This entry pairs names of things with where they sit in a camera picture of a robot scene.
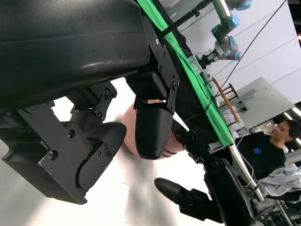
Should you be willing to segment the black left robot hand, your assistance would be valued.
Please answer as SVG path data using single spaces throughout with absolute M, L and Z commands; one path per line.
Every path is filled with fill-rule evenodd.
M 158 159 L 179 77 L 137 2 L 1 1 L 4 162 L 46 197 L 85 204 L 126 136 L 124 124 L 105 121 L 118 78 L 135 93 L 138 153 Z

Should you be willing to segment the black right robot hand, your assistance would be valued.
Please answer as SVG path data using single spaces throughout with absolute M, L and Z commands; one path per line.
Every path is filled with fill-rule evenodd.
M 190 191 L 164 178 L 154 180 L 156 188 L 179 206 L 182 214 L 201 221 L 209 219 L 226 226 L 253 226 L 255 216 L 247 195 L 230 163 L 216 159 L 208 152 L 208 146 L 194 131 L 183 127 L 172 133 L 182 143 L 189 156 L 205 168 L 204 182 L 209 194 L 196 189 Z

